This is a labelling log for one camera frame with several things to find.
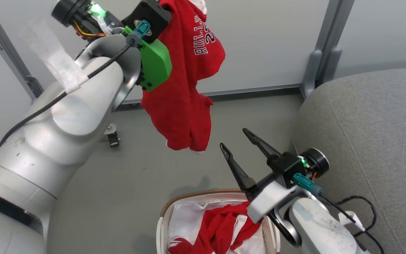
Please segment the grey fabric sofa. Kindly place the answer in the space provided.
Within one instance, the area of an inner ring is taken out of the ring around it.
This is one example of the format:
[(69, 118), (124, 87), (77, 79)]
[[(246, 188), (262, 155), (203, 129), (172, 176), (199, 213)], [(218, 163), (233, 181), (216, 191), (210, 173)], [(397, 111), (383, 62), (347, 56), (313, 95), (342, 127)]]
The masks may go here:
[(321, 85), (301, 106), (290, 147), (324, 153), (329, 171), (316, 183), (333, 201), (369, 199), (377, 212), (371, 235), (385, 254), (406, 254), (406, 69)]

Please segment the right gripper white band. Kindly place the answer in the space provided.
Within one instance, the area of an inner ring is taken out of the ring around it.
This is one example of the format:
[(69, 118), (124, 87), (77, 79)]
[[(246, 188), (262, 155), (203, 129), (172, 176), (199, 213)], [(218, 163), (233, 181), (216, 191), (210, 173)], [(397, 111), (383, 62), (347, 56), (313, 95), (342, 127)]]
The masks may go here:
[(321, 151), (309, 148), (298, 156), (289, 152), (282, 154), (251, 130), (243, 128), (242, 131), (266, 156), (267, 165), (272, 169), (271, 175), (256, 183), (238, 165), (226, 145), (220, 143), (221, 152), (238, 187), (243, 193), (250, 193), (252, 196), (248, 215), (253, 222), (258, 222), (270, 212), (281, 209), (297, 196), (311, 198), (316, 201), (316, 204), (322, 204), (319, 201), (320, 196), (312, 195), (309, 191), (295, 185), (292, 180), (296, 173), (301, 173), (312, 181), (314, 181), (312, 177), (321, 177), (326, 173), (329, 170), (329, 162)]

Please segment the small white tape tag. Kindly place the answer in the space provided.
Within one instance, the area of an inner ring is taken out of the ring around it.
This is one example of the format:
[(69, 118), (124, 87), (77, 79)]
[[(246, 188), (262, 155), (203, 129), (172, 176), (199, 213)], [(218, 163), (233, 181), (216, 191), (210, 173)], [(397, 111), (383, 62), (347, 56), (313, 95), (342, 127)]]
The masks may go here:
[[(351, 219), (349, 219), (345, 214), (347, 214), (350, 218), (352, 218), (355, 222), (353, 222)], [(342, 212), (338, 213), (338, 218), (339, 218), (339, 222), (345, 226), (345, 225), (349, 225), (349, 224), (353, 224), (355, 225), (360, 232), (364, 232), (365, 228), (362, 225), (362, 222), (359, 220), (359, 217), (356, 215), (355, 212), (353, 211), (345, 211), (345, 214)]]

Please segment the short grey post foot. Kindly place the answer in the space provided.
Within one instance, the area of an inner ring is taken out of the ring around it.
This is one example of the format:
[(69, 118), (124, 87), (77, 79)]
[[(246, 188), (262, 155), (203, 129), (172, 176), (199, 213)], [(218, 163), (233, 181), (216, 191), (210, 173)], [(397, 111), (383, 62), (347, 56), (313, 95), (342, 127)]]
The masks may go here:
[(317, 76), (322, 63), (323, 52), (322, 50), (314, 50), (310, 53), (300, 87), (303, 99), (306, 99), (315, 90), (318, 81), (325, 83), (334, 79), (342, 53), (343, 50), (338, 47), (330, 50), (325, 66), (321, 67), (321, 77), (319, 78)]

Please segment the slanted grey partition post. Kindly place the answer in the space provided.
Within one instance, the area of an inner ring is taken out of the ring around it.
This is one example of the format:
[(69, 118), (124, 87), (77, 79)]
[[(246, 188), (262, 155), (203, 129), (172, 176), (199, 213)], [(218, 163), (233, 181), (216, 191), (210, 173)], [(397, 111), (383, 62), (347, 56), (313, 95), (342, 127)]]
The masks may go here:
[(42, 95), (43, 88), (41, 87), (39, 81), (32, 76), (1, 24), (0, 55), (11, 68), (32, 100), (36, 100), (40, 95)]

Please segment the white laundry basket brown rim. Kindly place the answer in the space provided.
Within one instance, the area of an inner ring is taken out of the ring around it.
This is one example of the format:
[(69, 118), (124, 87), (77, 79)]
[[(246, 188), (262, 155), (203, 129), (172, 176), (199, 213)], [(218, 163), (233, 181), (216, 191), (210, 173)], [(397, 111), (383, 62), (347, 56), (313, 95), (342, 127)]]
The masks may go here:
[[(186, 193), (172, 198), (163, 207), (156, 227), (156, 250), (158, 254), (170, 254), (168, 251), (170, 221), (177, 204), (195, 202), (199, 206), (218, 201), (229, 201), (231, 204), (246, 201), (246, 196), (239, 189), (210, 189)], [(269, 218), (262, 221), (261, 230), (265, 254), (280, 254), (280, 233)]]

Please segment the upright grey partition post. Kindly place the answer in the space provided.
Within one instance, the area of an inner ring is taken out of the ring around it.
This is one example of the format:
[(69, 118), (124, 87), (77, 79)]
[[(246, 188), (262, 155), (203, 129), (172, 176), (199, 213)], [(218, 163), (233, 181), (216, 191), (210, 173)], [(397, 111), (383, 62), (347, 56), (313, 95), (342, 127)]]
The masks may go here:
[(329, 52), (335, 48), (343, 33), (355, 0), (329, 0), (315, 50), (322, 52), (318, 72), (321, 72)]

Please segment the large translucent white tape strip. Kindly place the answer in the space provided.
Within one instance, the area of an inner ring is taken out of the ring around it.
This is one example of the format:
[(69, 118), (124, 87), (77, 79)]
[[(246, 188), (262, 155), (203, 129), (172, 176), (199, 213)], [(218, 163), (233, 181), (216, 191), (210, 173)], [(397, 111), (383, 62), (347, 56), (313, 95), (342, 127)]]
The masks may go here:
[(78, 89), (89, 79), (82, 68), (66, 53), (56, 35), (40, 17), (27, 22), (20, 36), (55, 77), (66, 94)]

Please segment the red Bulls jersey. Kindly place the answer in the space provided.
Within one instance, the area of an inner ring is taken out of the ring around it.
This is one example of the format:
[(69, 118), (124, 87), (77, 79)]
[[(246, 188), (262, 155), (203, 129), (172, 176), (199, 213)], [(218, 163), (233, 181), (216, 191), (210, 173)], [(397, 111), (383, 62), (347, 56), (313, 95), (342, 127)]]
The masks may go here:
[(141, 105), (158, 132), (174, 151), (206, 150), (211, 135), (213, 101), (197, 90), (198, 81), (216, 74), (226, 54), (220, 40), (206, 25), (205, 0), (160, 0), (171, 21), (159, 36), (171, 58), (171, 74)]

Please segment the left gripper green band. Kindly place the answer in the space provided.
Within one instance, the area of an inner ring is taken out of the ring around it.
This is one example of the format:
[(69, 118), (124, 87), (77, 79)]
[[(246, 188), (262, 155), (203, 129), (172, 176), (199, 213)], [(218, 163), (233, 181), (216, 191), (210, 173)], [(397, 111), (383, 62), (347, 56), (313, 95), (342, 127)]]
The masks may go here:
[[(168, 80), (171, 58), (158, 37), (170, 23), (171, 12), (161, 7), (157, 0), (140, 0), (123, 20), (92, 0), (58, 0), (51, 15), (63, 26), (72, 26), (77, 35), (88, 41), (75, 60), (79, 66), (93, 58), (107, 57), (122, 68), (127, 89), (139, 85), (150, 92)], [(134, 29), (142, 20), (150, 23), (151, 30), (140, 45), (130, 47), (126, 43), (124, 27)]]

